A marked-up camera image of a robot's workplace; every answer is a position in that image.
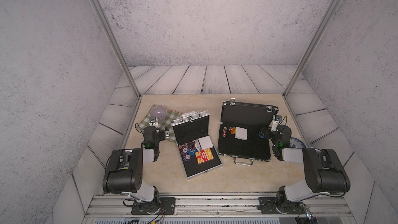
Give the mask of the black poker case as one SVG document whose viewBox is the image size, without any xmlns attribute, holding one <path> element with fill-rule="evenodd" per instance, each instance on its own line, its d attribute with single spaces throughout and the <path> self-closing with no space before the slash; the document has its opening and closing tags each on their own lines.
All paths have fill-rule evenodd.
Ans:
<svg viewBox="0 0 398 224">
<path fill-rule="evenodd" d="M 278 114 L 279 107 L 236 102 L 222 103 L 218 137 L 218 154 L 251 161 L 271 160 L 266 129 Z"/>
</svg>

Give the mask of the silver aluminium poker case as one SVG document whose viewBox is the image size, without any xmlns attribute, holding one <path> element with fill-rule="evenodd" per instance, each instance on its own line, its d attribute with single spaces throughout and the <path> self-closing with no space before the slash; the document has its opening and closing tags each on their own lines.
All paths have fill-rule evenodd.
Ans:
<svg viewBox="0 0 398 224">
<path fill-rule="evenodd" d="M 180 145 L 195 141 L 195 146 L 200 151 L 201 147 L 198 139 L 209 136 L 209 121 L 210 114 L 208 111 L 190 112 L 181 115 L 179 119 L 173 120 L 171 125 L 175 133 L 178 149 Z M 211 148 L 211 152 L 214 159 L 203 164 L 198 164 L 196 156 L 187 162 L 182 160 L 187 179 L 222 167 L 222 162 L 215 146 Z"/>
</svg>

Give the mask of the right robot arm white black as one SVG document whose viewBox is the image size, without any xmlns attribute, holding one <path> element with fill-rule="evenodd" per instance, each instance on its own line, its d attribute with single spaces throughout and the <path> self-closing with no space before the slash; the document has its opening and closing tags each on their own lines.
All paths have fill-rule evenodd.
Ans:
<svg viewBox="0 0 398 224">
<path fill-rule="evenodd" d="M 277 160 L 301 164 L 304 169 L 304 179 L 279 188 L 272 201 L 278 212 L 298 211 L 303 208 L 303 201 L 319 195 L 340 198 L 351 189 L 350 179 L 335 150 L 291 147 L 291 129 L 283 124 L 262 127 L 259 137 L 272 142 Z"/>
</svg>

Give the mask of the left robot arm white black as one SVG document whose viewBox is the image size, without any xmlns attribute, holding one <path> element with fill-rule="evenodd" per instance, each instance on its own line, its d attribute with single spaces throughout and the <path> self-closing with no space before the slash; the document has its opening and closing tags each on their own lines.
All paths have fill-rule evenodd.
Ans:
<svg viewBox="0 0 398 224">
<path fill-rule="evenodd" d="M 143 165 L 156 162 L 161 141 L 169 137 L 169 128 L 148 126 L 142 131 L 140 148 L 114 150 L 108 158 L 103 179 L 103 191 L 114 195 L 128 195 L 141 204 L 160 203 L 155 186 L 143 179 Z"/>
</svg>

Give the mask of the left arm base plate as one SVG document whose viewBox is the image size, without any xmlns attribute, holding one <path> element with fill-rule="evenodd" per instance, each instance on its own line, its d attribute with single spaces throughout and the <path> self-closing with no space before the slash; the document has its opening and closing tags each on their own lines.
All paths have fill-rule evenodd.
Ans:
<svg viewBox="0 0 398 224">
<path fill-rule="evenodd" d="M 135 202 L 132 206 L 132 215 L 174 215 L 176 198 L 160 197 L 151 202 Z"/>
</svg>

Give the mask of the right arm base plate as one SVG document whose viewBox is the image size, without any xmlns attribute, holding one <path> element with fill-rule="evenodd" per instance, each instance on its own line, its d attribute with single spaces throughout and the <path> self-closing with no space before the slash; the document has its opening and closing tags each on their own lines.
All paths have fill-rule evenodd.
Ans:
<svg viewBox="0 0 398 224">
<path fill-rule="evenodd" d="M 304 215 L 305 210 L 298 202 L 290 202 L 283 198 L 277 197 L 259 197 L 259 205 L 257 209 L 261 211 L 261 214 L 292 214 L 292 215 Z"/>
</svg>

